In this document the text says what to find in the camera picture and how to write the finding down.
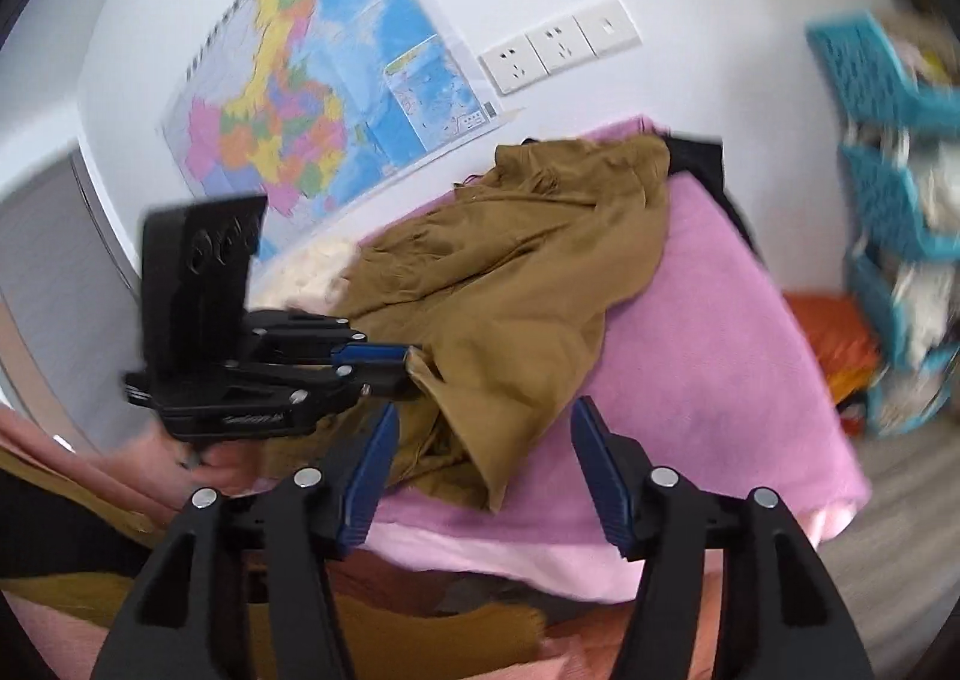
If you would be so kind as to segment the person's left hand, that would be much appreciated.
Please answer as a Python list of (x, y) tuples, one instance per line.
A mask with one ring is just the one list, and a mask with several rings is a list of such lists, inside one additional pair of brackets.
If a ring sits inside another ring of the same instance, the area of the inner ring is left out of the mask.
[(135, 472), (174, 504), (184, 503), (197, 488), (215, 488), (225, 495), (247, 493), (263, 467), (259, 441), (228, 441), (197, 451), (169, 436), (158, 421), (130, 444), (128, 452)]

